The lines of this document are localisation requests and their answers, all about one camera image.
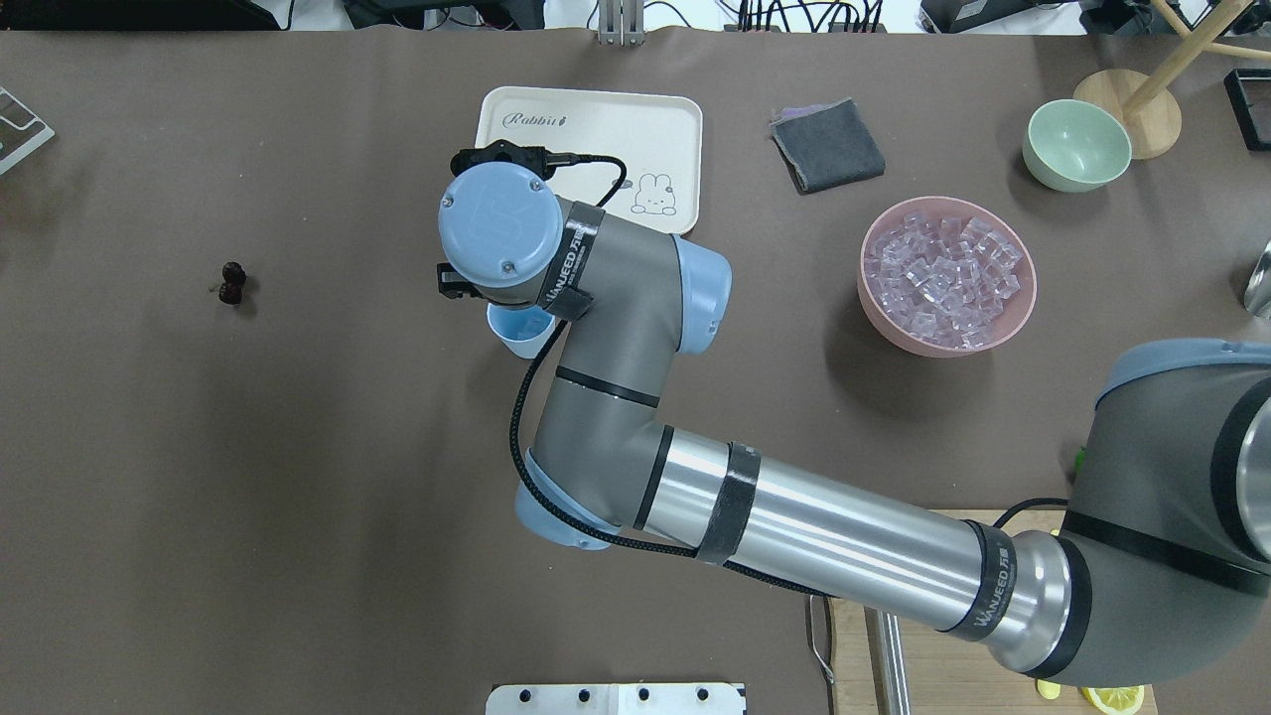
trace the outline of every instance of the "wooden cutting board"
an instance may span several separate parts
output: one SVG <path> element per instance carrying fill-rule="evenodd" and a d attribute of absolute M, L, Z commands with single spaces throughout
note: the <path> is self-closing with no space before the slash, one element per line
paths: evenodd
<path fill-rule="evenodd" d="M 1002 512 L 942 512 L 955 519 L 993 523 Z M 1024 512 L 1007 525 L 1007 533 L 1057 530 L 1063 512 Z M 834 705 L 838 715 L 877 715 L 864 610 L 859 603 L 830 599 L 834 627 Z M 930 626 L 901 620 L 901 643 L 909 700 L 914 715 L 1098 715 L 1075 687 L 1064 686 L 1057 700 L 1043 700 L 1033 679 L 1010 672 L 982 645 L 966 643 Z M 1152 688 L 1141 715 L 1157 715 Z"/>

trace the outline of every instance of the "metal rod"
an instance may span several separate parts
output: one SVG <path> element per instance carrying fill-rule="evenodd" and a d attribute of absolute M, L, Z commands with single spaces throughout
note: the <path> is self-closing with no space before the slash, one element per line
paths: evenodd
<path fill-rule="evenodd" d="M 1174 79 L 1177 79 L 1178 75 L 1187 69 L 1187 65 L 1190 65 L 1209 43 L 1214 42 L 1218 36 L 1223 34 L 1223 30 L 1225 30 L 1229 24 L 1235 22 L 1235 18 L 1238 18 L 1251 3 L 1253 3 L 1253 0 L 1223 0 L 1218 8 L 1214 8 L 1209 17 L 1196 25 L 1196 29 L 1185 37 L 1183 41 L 1178 43 L 1178 47 L 1176 47 L 1174 51 L 1166 57 L 1166 61 L 1160 62 L 1160 66 L 1157 67 L 1157 71 L 1152 72 L 1148 81 L 1143 83 L 1143 86 L 1136 89 L 1135 93 L 1130 95 L 1130 99 L 1127 99 L 1121 107 L 1121 116 L 1129 121 L 1149 102 L 1155 99 L 1157 95 L 1169 85 L 1169 83 L 1174 81 Z"/>
<path fill-rule="evenodd" d="M 600 18 L 596 20 L 596 39 L 600 41 L 601 44 L 622 44 L 622 0 L 600 0 Z"/>
<path fill-rule="evenodd" d="M 825 606 L 825 635 L 826 635 L 826 639 L 830 640 L 830 648 L 834 648 L 834 626 L 830 625 L 833 622 L 830 620 L 830 599 L 829 598 L 824 598 L 821 601 L 822 601 L 822 603 Z M 830 664 L 821 655 L 821 650 L 819 648 L 816 648 L 816 624 L 813 622 L 815 618 L 812 617 L 812 612 L 813 611 L 816 611 L 816 597 L 815 596 L 808 596 L 807 597 L 807 643 L 812 645 L 812 655 L 815 655 L 816 657 L 816 662 L 821 664 L 821 673 L 825 676 L 825 682 L 833 686 L 835 683 L 834 668 L 831 668 Z"/>
<path fill-rule="evenodd" d="M 1157 13 L 1166 19 L 1166 23 L 1174 30 L 1178 37 L 1187 37 L 1191 30 L 1183 24 L 1183 20 L 1174 14 L 1173 8 L 1166 3 L 1166 0 L 1152 0 L 1152 6 L 1157 9 Z M 1218 52 L 1219 55 L 1230 55 L 1233 57 L 1244 57 L 1247 60 L 1262 60 L 1263 62 L 1271 62 L 1271 52 L 1266 50 L 1254 50 L 1252 47 L 1237 47 L 1234 44 L 1223 44 L 1221 42 L 1213 42 L 1205 47 L 1205 52 Z"/>
<path fill-rule="evenodd" d="M 891 613 L 866 607 L 866 632 L 869 638 L 878 715 L 910 715 L 900 621 Z"/>

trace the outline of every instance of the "wooden stand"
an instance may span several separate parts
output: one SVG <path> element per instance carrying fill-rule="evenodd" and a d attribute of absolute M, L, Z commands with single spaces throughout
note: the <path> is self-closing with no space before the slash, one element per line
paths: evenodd
<path fill-rule="evenodd" d="M 1164 154 L 1178 141 L 1183 126 L 1178 100 L 1166 88 L 1252 3 L 1223 0 L 1150 76 L 1131 70 L 1103 70 L 1082 80 L 1073 97 L 1116 117 L 1130 135 L 1135 159 Z"/>

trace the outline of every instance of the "wooden stick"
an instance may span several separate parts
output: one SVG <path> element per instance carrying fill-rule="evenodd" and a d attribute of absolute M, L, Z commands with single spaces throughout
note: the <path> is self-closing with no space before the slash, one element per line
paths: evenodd
<path fill-rule="evenodd" d="M 1191 30 L 1183 24 L 1182 18 L 1174 13 L 1174 9 L 1169 6 L 1166 0 L 1152 0 L 1152 6 L 1157 9 L 1157 13 L 1169 24 L 1178 37 L 1187 37 Z M 1246 60 L 1262 60 L 1263 62 L 1271 62 L 1271 52 L 1266 50 L 1254 50 L 1252 47 L 1237 47 L 1234 44 L 1223 44 L 1221 42 L 1214 42 L 1205 47 L 1206 52 L 1216 52 L 1219 55 L 1230 55 L 1232 57 L 1244 57 Z"/>
<path fill-rule="evenodd" d="M 1227 25 L 1235 22 L 1235 18 L 1240 17 L 1240 13 L 1252 3 L 1253 0 L 1223 0 L 1214 8 L 1209 17 L 1205 18 L 1205 22 L 1196 27 L 1196 32 L 1185 37 L 1178 47 L 1166 57 L 1166 61 L 1160 62 L 1157 71 L 1152 72 L 1148 81 L 1143 83 L 1143 86 L 1130 95 L 1130 99 L 1121 107 L 1121 116 L 1130 119 L 1148 102 L 1155 99 L 1166 86 L 1169 86 L 1169 83 L 1174 81 L 1187 69 L 1187 65 L 1192 63 L 1196 56 L 1205 50 L 1205 46 L 1214 42 L 1219 34 L 1223 34 Z"/>

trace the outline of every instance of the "black cable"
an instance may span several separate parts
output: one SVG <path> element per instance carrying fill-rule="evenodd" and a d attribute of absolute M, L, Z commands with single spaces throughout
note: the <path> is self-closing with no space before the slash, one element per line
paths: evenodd
<path fill-rule="evenodd" d="M 1191 23 L 1191 25 L 1187 29 L 1196 29 L 1196 27 L 1200 25 L 1200 23 L 1205 22 L 1205 18 L 1207 18 L 1213 10 L 1214 5 L 1211 3 L 1206 3 L 1205 9 L 1201 10 L 1199 15 L 1196 15 L 1196 22 Z"/>
<path fill-rule="evenodd" d="M 614 185 L 609 187 L 609 190 L 596 202 L 596 206 L 604 206 L 609 203 L 609 199 L 618 193 L 618 189 L 623 187 L 623 182 L 627 180 L 627 164 L 623 163 L 618 156 L 606 156 L 604 154 L 578 154 L 578 164 L 613 164 L 618 166 L 618 180 Z"/>
<path fill-rule="evenodd" d="M 798 6 L 803 9 L 803 14 L 807 17 L 807 27 L 812 27 L 812 10 L 807 6 L 803 0 L 798 0 Z"/>
<path fill-rule="evenodd" d="M 296 11 L 296 0 L 291 0 L 291 5 L 287 5 L 287 27 L 280 27 L 278 29 L 291 29 L 291 14 Z"/>
<path fill-rule="evenodd" d="M 860 13 L 855 9 L 855 6 L 853 6 L 849 3 L 841 3 L 841 4 L 840 3 L 835 3 L 833 8 L 830 8 L 829 10 L 825 11 L 824 15 L 821 15 L 821 22 L 816 23 L 817 29 L 820 29 L 821 23 L 825 22 L 825 18 L 829 17 L 830 18 L 830 25 L 826 28 L 826 32 L 834 32 L 834 22 L 839 19 L 839 11 L 840 10 L 848 10 L 848 13 L 846 13 L 848 17 L 844 18 L 844 20 L 843 20 L 844 22 L 844 32 L 846 32 L 846 24 L 852 24 L 852 27 L 854 28 L 857 25 L 857 23 L 860 22 Z"/>
<path fill-rule="evenodd" d="M 472 23 L 465 23 L 465 22 L 460 22 L 460 20 L 456 20 L 455 18 L 446 18 L 446 19 L 447 19 L 447 20 L 450 20 L 450 22 L 452 22 L 452 23 L 455 23 L 456 25 L 464 25 L 464 27 L 475 27 L 475 28 L 482 28 L 482 27 L 489 27 L 489 25 L 488 25 L 488 24 L 486 24 L 486 23 L 482 23 L 482 24 L 479 24 L 479 25 L 474 25 L 474 24 L 472 24 Z"/>
<path fill-rule="evenodd" d="M 1002 516 L 998 517 L 998 521 L 993 523 L 993 528 L 1000 530 L 1002 527 L 1007 526 L 1007 522 L 1014 519 L 1017 514 L 1019 514 L 1024 509 L 1032 509 L 1035 507 L 1068 507 L 1068 500 L 1060 499 L 1057 497 L 1038 497 L 1036 499 L 1026 499 L 1019 504 L 1016 504 L 1014 507 L 1003 512 Z"/>
<path fill-rule="evenodd" d="M 680 11 L 680 9 L 679 9 L 679 8 L 676 8 L 675 5 L 671 5 L 671 4 L 670 4 L 670 3 L 667 3 L 666 0 L 653 0 L 652 3 L 644 3 L 644 9 L 647 10 L 647 9 L 652 8 L 653 5 L 666 5 L 666 6 L 667 6 L 667 8 L 670 8 L 670 9 L 671 9 L 671 10 L 672 10 L 672 11 L 674 11 L 674 13 L 675 13 L 676 15 L 680 15 L 680 22 L 683 22 L 683 23 L 684 23 L 684 27 L 686 27 L 686 28 L 693 28 L 693 25 L 691 25 L 691 24 L 689 24 L 689 20 L 688 20 L 688 18 L 685 18 L 685 17 L 684 17 L 684 13 L 681 13 L 681 11 Z"/>
<path fill-rule="evenodd" d="M 774 8 L 777 10 L 780 10 L 780 13 L 782 13 L 782 25 L 785 28 L 785 32 L 789 32 L 791 30 L 791 19 L 788 17 L 785 17 L 785 5 L 783 5 L 780 3 L 780 0 L 773 0 L 771 3 L 768 4 L 768 18 L 764 20 L 764 24 L 766 25 L 766 29 L 769 29 L 769 30 L 773 29 L 773 9 Z"/>

